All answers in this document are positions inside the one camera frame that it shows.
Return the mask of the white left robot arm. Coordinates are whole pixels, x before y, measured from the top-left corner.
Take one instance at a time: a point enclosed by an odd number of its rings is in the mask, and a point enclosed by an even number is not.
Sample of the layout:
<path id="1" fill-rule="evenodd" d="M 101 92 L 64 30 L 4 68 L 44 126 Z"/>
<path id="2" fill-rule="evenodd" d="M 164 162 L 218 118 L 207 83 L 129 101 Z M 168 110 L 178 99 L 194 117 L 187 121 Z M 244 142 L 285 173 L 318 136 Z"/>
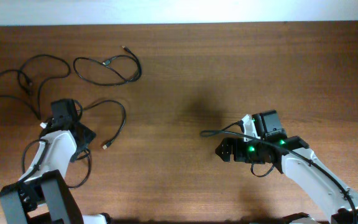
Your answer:
<path id="1" fill-rule="evenodd" d="M 8 223 L 84 222 L 64 177 L 69 163 L 91 156 L 88 146 L 96 135 L 81 124 L 83 109 L 76 100 L 54 101 L 51 108 L 34 160 L 16 183 L 1 190 Z"/>

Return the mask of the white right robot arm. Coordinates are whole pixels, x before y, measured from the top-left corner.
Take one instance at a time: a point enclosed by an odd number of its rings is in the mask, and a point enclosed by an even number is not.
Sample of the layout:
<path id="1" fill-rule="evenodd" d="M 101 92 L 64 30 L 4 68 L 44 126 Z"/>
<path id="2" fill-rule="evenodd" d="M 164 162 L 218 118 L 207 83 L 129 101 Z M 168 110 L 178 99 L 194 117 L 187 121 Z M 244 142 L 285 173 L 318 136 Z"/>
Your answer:
<path id="1" fill-rule="evenodd" d="M 287 136 L 275 110 L 247 114 L 235 124 L 240 133 L 219 130 L 226 138 L 215 153 L 224 162 L 270 164 L 298 184 L 330 223 L 358 223 L 358 192 L 331 172 L 301 137 Z"/>

